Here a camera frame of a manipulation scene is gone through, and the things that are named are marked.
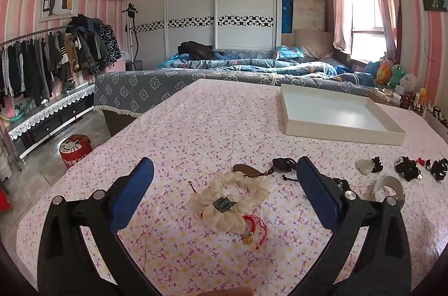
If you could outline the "white strap wristwatch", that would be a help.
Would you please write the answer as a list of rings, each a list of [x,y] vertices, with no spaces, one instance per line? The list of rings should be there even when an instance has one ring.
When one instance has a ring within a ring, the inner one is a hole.
[[[382,202],[386,198],[393,198],[400,209],[405,204],[405,192],[401,182],[393,176],[384,175],[379,178],[372,192],[373,199]]]

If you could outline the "jade pendant black knot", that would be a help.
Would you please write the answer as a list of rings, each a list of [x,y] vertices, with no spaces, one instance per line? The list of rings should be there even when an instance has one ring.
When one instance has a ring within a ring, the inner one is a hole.
[[[380,157],[374,157],[371,159],[360,159],[355,163],[355,167],[362,175],[380,173],[384,168],[381,163]]]

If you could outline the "amber pendant red tassel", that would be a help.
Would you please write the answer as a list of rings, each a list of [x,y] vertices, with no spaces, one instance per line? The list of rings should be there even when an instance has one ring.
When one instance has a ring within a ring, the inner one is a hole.
[[[427,171],[431,171],[431,160],[430,159],[422,159],[421,157],[419,157],[418,159],[415,160],[415,162],[417,164],[419,164],[420,166],[422,166],[423,168],[425,168]]]

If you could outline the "black hair claw clip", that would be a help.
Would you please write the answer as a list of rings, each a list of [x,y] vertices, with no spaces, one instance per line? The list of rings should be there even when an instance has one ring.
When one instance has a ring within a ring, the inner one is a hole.
[[[435,160],[431,167],[431,175],[440,182],[443,181],[448,171],[448,160],[446,158]]]

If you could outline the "cream fabric scrunchie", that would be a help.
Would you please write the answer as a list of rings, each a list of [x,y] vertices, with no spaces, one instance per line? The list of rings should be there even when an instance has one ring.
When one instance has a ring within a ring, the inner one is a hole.
[[[266,176],[221,171],[206,188],[191,194],[187,207],[214,232],[242,235],[247,228],[244,217],[261,207],[269,194],[270,180]]]

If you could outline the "lace covered low cabinet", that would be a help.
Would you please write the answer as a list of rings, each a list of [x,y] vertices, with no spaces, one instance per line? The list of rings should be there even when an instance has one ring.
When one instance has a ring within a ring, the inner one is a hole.
[[[84,83],[10,123],[6,130],[15,155],[20,160],[25,159],[42,143],[89,113],[94,108],[94,91],[94,83]]]

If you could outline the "white cosmetics organizer box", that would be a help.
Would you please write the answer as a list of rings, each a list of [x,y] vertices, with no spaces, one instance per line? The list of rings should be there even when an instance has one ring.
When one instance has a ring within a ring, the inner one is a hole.
[[[431,128],[446,142],[448,143],[448,128],[439,121],[431,111],[426,108],[422,115],[424,120],[431,126]]]

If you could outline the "floral pink tablecloth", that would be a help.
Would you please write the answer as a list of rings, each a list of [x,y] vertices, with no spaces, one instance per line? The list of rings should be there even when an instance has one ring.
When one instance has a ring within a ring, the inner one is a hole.
[[[265,170],[278,157],[309,157],[321,173],[347,180],[361,198],[376,175],[356,169],[360,159],[379,157],[393,175],[399,157],[441,159],[447,143],[417,114],[386,112],[405,131],[403,144],[381,146],[287,136],[278,87],[201,79],[182,89],[70,168],[21,220],[17,253],[35,272],[51,200],[69,201],[107,189],[143,157],[156,176],[128,227],[123,245],[164,295],[196,295],[248,285],[258,295],[287,295],[309,270],[330,238],[299,184],[270,178],[270,196],[257,210],[265,223],[262,248],[237,235],[212,232],[187,203],[213,175],[236,163]]]

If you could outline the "dark red round jar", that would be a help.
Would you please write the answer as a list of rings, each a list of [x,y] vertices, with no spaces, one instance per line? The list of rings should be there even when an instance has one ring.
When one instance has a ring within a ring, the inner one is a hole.
[[[408,110],[412,105],[413,99],[411,95],[402,95],[400,98],[400,107],[402,109]]]

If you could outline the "orange bottle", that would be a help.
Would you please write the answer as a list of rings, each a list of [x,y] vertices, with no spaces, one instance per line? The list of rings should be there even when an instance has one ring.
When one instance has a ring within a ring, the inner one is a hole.
[[[425,104],[426,98],[427,98],[427,89],[426,88],[421,88],[420,89],[420,93],[419,93],[419,99],[418,99],[418,104],[423,106]]]

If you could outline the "green plush toy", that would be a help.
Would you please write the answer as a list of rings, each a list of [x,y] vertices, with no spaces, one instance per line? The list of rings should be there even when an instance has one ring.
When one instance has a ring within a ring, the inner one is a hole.
[[[388,87],[390,89],[394,89],[397,85],[399,85],[400,80],[406,75],[404,68],[400,64],[396,64],[391,69],[391,77],[388,82]]]

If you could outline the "clothes rack with garments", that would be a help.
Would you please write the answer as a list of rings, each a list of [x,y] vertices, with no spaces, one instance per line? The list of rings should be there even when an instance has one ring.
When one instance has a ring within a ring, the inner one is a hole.
[[[2,45],[1,108],[8,97],[27,99],[39,107],[55,95],[56,82],[70,91],[76,87],[75,73],[92,76],[121,58],[112,26],[82,14],[62,30]]]

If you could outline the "black garment steamer stand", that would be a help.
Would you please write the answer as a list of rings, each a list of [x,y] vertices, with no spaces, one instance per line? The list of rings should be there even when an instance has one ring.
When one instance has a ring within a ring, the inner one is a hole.
[[[132,3],[128,3],[127,8],[122,12],[127,15],[125,32],[128,34],[129,60],[126,62],[126,70],[142,71],[143,70],[142,61],[137,58],[140,50],[140,43],[137,36],[137,25],[135,22],[138,10]]]

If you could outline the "beige pillow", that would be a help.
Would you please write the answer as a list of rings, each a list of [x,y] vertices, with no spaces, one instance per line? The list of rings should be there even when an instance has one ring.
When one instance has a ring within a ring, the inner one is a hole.
[[[305,56],[317,60],[331,57],[333,54],[333,34],[318,30],[294,30],[295,46]]]

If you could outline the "white sliding wardrobe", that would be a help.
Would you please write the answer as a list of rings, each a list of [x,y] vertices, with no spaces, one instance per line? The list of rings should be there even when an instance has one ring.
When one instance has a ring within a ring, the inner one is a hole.
[[[214,49],[271,51],[277,45],[277,0],[129,0],[137,8],[137,62],[154,69],[185,41]]]

